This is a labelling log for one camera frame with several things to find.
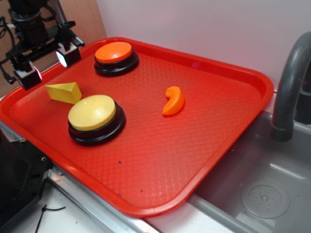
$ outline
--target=yellow triangular block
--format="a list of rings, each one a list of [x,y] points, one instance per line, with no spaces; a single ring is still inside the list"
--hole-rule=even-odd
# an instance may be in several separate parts
[[[76,104],[82,97],[77,83],[61,83],[45,86],[50,98]]]

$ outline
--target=yellow button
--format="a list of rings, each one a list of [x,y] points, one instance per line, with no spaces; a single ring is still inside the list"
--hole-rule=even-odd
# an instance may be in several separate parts
[[[107,124],[116,110],[116,104],[111,97],[90,96],[80,100],[71,108],[68,120],[76,130],[95,130]]]
[[[124,60],[132,53],[132,46],[126,42],[112,42],[99,48],[95,52],[97,61],[101,63],[114,63]]]

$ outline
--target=red tray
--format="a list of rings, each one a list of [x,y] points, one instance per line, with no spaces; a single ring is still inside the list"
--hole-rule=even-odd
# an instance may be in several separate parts
[[[128,74],[95,73],[101,46],[130,43],[140,64]],[[0,102],[0,119],[55,164],[117,209],[154,216],[181,204],[256,118],[273,95],[263,74],[126,38],[108,38],[81,50],[82,60],[42,74],[42,84],[17,88]],[[93,147],[68,133],[72,104],[51,100],[46,84],[77,82],[83,98],[111,96],[126,115],[123,131]],[[183,109],[163,116],[165,91],[177,85]]]

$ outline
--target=sink basin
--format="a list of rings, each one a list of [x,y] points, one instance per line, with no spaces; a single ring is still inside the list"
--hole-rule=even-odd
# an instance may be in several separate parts
[[[311,128],[295,123],[292,140],[276,142],[271,117],[257,117],[193,196],[206,202],[200,209],[216,208],[239,226],[237,232],[309,233]]]

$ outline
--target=tray rim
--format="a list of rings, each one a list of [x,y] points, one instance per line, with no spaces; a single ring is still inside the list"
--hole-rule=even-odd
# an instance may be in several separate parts
[[[221,153],[224,155],[224,153],[234,144],[234,142],[237,140],[237,138],[240,137],[240,135],[246,130],[246,128],[251,124],[251,122],[259,115],[259,113],[263,110],[263,108],[266,106],[266,104],[269,102],[269,100],[272,98],[274,93],[274,87],[272,82],[268,77],[266,77],[264,74],[239,67],[236,65],[231,65],[215,60],[211,60],[208,58],[203,58],[171,49],[166,49],[163,47],[151,45],[148,43],[143,43],[139,41],[135,41],[128,38],[123,37],[111,37],[111,38],[105,38],[102,40],[98,40],[83,49],[81,49],[81,56],[82,59],[90,56],[95,48],[99,48],[103,46],[104,44],[115,42],[115,41],[125,41],[133,45],[135,50],[139,53],[143,53],[146,55],[150,55],[153,57],[160,58],[162,60],[167,60],[172,62],[172,59],[174,59],[174,62],[177,64],[181,64],[184,66],[191,66],[193,63],[201,63],[204,64],[204,66],[200,67],[199,70],[203,70],[209,73],[218,74],[226,78],[233,77],[235,74],[239,74],[239,81],[248,83],[252,86],[254,86],[261,95],[261,99],[258,102],[256,108],[254,108],[253,111],[248,113],[248,116],[244,119],[243,122],[241,122],[239,125],[237,125],[236,128],[239,129],[240,132],[235,132],[234,130],[228,138],[224,140],[224,142],[221,144],[221,146],[215,151],[215,153]],[[66,71],[66,68],[62,67],[60,63],[55,64],[54,66],[50,67],[49,69],[45,70],[42,73],[43,81],[41,84],[25,91],[22,87],[18,87],[9,94],[7,94],[1,101],[0,101],[0,120],[6,124],[8,127],[10,127],[12,130],[14,130],[16,133],[20,134],[21,136],[25,137],[27,140],[32,142],[36,147],[38,147],[40,150],[42,150],[45,154],[47,154],[49,157],[52,155],[51,160],[54,161],[58,166],[60,166],[63,170],[68,172],[70,175],[72,175],[74,178],[79,180],[81,183],[83,183],[86,187],[90,188],[93,192],[95,192],[97,195],[99,195],[101,198],[107,200],[110,204],[112,204],[117,209],[125,212],[126,214],[136,216],[136,217],[149,217],[149,216],[156,216],[163,212],[166,212],[173,207],[179,206],[182,204],[192,193],[192,191],[197,187],[197,185],[203,180],[203,178],[210,172],[210,170],[217,164],[217,162],[221,159],[214,158],[213,156],[211,159],[208,159],[205,164],[198,170],[198,172],[191,178],[191,180],[186,184],[185,188],[182,189],[177,196],[172,198],[170,201],[159,205],[159,206],[153,206],[149,208],[141,208],[134,206],[127,202],[124,199],[121,199],[117,195],[112,195],[107,190],[111,190],[109,187],[106,187],[102,183],[100,183],[95,178],[91,177],[82,169],[72,169],[72,165],[74,164],[67,158],[64,158],[60,153],[55,150],[54,148],[51,148],[50,146],[47,146],[43,141],[41,141],[39,138],[37,138],[35,135],[33,135],[31,132],[28,132],[23,128],[23,126],[17,124],[13,121],[9,116],[10,108],[20,99],[27,96],[29,93],[33,92],[34,90],[38,89],[39,87],[45,85],[48,81],[52,80],[55,73],[56,75]]]

